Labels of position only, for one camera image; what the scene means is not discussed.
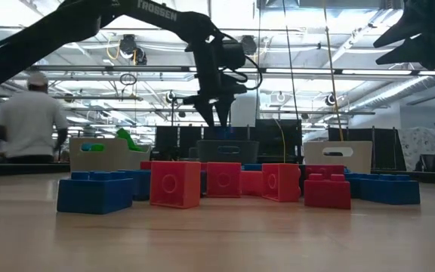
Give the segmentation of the black framed panels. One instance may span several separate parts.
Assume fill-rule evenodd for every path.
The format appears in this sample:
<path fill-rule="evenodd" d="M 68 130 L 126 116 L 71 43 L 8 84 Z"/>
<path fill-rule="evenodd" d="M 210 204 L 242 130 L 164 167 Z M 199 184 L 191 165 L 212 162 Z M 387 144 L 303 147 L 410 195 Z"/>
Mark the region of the black framed panels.
<path fill-rule="evenodd" d="M 371 170 L 405 171 L 406 164 L 396 129 L 384 128 L 346 128 L 342 130 L 345 141 L 371 141 Z"/>

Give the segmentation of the long ceiling light strip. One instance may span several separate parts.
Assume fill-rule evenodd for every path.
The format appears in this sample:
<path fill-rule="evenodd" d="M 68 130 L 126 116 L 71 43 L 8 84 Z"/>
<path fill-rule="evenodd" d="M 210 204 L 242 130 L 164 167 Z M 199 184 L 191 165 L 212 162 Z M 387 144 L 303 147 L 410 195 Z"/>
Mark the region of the long ceiling light strip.
<path fill-rule="evenodd" d="M 35 65 L 29 70 L 41 71 L 82 71 L 82 72 L 164 72 L 164 73 L 196 73 L 194 66 L 51 66 Z M 307 68 L 239 68 L 241 73 L 277 73 L 277 74 L 300 74 L 300 75 L 326 75 L 331 70 L 307 69 Z M 335 69 L 335 75 L 354 76 L 435 76 L 435 70 L 364 70 L 364 69 Z"/>

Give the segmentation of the white patterned panel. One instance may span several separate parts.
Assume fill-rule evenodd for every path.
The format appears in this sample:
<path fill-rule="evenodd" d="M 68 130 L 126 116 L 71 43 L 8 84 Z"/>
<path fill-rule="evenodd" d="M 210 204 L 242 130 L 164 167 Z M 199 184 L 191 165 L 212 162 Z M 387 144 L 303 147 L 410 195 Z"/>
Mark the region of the white patterned panel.
<path fill-rule="evenodd" d="M 435 154 L 435 128 L 401 128 L 398 136 L 408 172 L 415 170 L 420 155 Z"/>

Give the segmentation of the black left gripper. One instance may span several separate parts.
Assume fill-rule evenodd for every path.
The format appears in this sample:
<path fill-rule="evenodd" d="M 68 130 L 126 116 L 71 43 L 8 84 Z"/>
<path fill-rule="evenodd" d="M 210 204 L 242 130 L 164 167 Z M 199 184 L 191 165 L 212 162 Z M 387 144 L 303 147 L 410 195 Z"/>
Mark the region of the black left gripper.
<path fill-rule="evenodd" d="M 195 77 L 199 82 L 199 91 L 196 95 L 205 97 L 230 96 L 246 93 L 246 86 L 243 85 L 247 79 L 238 80 L 232 76 L 224 74 L 217 63 L 218 43 L 223 39 L 214 38 L 211 42 L 192 42 L 189 43 L 186 51 L 192 51 L 197 72 Z M 221 127 L 227 127 L 230 108 L 234 102 L 234 97 L 220 97 L 216 102 L 216 111 Z M 194 108 L 204 119 L 209 127 L 214 127 L 214 114 L 212 105 L 206 101 L 194 103 Z"/>

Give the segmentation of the silver ceiling duct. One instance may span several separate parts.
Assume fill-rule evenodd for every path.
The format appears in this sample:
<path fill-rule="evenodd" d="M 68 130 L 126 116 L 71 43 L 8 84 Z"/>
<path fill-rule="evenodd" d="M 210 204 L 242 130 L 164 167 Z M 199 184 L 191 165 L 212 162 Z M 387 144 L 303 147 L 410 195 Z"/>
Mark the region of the silver ceiling duct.
<path fill-rule="evenodd" d="M 435 76 L 418 76 L 404 82 L 391 83 L 353 102 L 349 112 L 378 108 L 435 86 Z"/>

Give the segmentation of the white column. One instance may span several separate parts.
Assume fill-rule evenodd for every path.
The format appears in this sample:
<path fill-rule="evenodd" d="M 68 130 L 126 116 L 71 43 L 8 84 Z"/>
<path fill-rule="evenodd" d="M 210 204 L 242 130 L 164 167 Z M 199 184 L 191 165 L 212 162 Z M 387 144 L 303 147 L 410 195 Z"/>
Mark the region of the white column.
<path fill-rule="evenodd" d="M 232 127 L 254 127 L 259 111 L 259 93 L 250 90 L 235 96 L 230 108 L 230 123 Z"/>

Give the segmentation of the teal plastic bin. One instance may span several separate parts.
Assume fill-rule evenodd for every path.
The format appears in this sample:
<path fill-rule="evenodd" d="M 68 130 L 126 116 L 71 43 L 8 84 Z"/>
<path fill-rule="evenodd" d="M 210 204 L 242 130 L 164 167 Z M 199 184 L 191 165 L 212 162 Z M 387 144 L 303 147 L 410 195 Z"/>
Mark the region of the teal plastic bin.
<path fill-rule="evenodd" d="M 200 140 L 196 144 L 200 162 L 256 163 L 257 141 Z"/>

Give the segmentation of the black panel wall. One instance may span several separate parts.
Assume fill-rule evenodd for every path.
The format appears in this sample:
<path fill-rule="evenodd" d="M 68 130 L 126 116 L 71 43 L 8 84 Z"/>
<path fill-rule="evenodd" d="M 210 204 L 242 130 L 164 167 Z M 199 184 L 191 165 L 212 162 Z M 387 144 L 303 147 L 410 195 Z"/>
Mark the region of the black panel wall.
<path fill-rule="evenodd" d="M 256 163 L 301 161 L 301 127 L 295 120 L 276 119 L 257 119 L 254 127 L 159 126 L 151 159 L 200 162 L 200 140 L 257 141 Z"/>

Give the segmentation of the light grey plastic bin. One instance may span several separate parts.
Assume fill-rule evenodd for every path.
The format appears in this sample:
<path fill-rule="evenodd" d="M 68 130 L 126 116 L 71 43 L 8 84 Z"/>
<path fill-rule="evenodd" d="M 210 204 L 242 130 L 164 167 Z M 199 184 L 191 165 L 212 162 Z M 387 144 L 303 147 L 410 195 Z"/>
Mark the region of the light grey plastic bin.
<path fill-rule="evenodd" d="M 81 151 L 83 143 L 102 144 L 101 152 Z M 69 163 L 71 172 L 139 170 L 141 161 L 150 160 L 149 145 L 139 146 L 143 151 L 132 151 L 121 138 L 71 138 Z"/>

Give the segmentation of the white plastic bin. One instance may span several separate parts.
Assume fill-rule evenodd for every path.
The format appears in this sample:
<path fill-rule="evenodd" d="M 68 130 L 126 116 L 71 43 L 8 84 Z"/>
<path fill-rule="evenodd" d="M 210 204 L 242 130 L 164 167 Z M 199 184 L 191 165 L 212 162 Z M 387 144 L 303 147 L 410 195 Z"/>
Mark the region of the white plastic bin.
<path fill-rule="evenodd" d="M 371 141 L 309 141 L 304 144 L 307 165 L 344 165 L 351 172 L 370 174 Z"/>

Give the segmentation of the small orange toy block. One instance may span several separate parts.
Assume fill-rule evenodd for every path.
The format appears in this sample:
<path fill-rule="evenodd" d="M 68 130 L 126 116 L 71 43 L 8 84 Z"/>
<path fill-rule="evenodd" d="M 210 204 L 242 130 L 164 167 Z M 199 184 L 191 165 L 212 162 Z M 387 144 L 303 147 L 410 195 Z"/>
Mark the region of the small orange toy block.
<path fill-rule="evenodd" d="M 237 162 L 208 162 L 207 197 L 240 198 L 241 169 Z"/>
<path fill-rule="evenodd" d="M 240 173 L 241 194 L 246 196 L 262 196 L 263 173 L 258 171 L 242 171 Z"/>
<path fill-rule="evenodd" d="M 262 165 L 262 197 L 276 202 L 297 202 L 301 196 L 298 164 L 265 163 Z"/>
<path fill-rule="evenodd" d="M 199 162 L 154 161 L 151 163 L 150 204 L 176 209 L 199 206 Z"/>

